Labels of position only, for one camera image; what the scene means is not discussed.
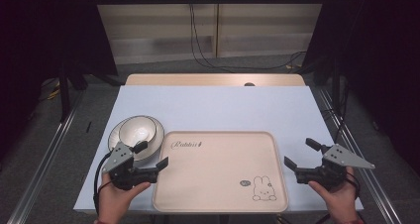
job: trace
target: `rectangular tray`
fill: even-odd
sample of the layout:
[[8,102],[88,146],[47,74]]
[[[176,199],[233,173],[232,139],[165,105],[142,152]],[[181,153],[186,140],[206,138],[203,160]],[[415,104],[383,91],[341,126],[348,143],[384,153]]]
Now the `rectangular tray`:
[[267,132],[171,132],[160,159],[154,206],[161,212],[279,213],[288,199],[277,147]]

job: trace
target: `gray floor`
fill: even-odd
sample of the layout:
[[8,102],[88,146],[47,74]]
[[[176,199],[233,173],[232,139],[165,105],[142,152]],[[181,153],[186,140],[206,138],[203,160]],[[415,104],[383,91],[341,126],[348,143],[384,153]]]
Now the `gray floor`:
[[[287,68],[262,69],[287,62],[289,56],[249,56],[208,59],[223,66],[245,66],[252,68],[230,68],[234,72],[288,73]],[[179,72],[226,72],[199,65],[194,60],[150,62],[119,65],[120,75],[115,79],[125,81],[131,73],[179,73]],[[80,97],[80,104],[68,128],[62,144],[52,160],[52,166],[43,180],[32,209],[24,216],[26,223],[92,223],[93,215],[72,210],[96,152],[108,121],[119,88],[87,76],[88,88],[84,92],[70,88],[73,100]],[[312,83],[312,74],[304,75],[311,86],[320,110],[324,104],[320,90],[330,85],[317,87]],[[42,98],[48,96],[53,83],[43,90]],[[333,119],[325,114],[326,124],[332,136],[336,134]],[[0,223],[7,223],[20,198],[49,148],[59,125],[60,101],[43,100],[39,103],[29,125],[13,149],[2,162],[0,172]],[[385,134],[378,131],[358,98],[351,92],[348,100],[346,124],[351,130],[364,156],[376,164],[374,175],[389,197],[392,207],[402,223],[418,223],[420,219],[420,178],[393,150]],[[365,210],[361,212],[367,223],[387,223],[377,208],[376,201],[363,185],[361,200]],[[286,213],[291,223],[315,223],[325,213]],[[270,223],[270,216],[234,215],[230,223]],[[171,216],[170,223],[217,223],[217,216]],[[148,216],[127,216],[122,223],[148,223]]]

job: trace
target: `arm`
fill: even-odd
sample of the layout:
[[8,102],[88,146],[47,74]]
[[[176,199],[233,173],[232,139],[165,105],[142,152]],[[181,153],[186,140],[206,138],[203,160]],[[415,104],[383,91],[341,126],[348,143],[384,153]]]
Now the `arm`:
[[[347,168],[347,172],[354,174],[352,168]],[[316,181],[309,181],[308,184],[324,199],[335,223],[363,223],[358,222],[355,204],[356,189],[351,184],[345,182],[331,191],[327,191]]]
[[95,223],[117,224],[127,212],[131,201],[139,193],[151,186],[149,182],[140,183],[130,190],[122,190],[108,182],[111,181],[109,173],[102,174],[102,185],[99,198],[99,217]]

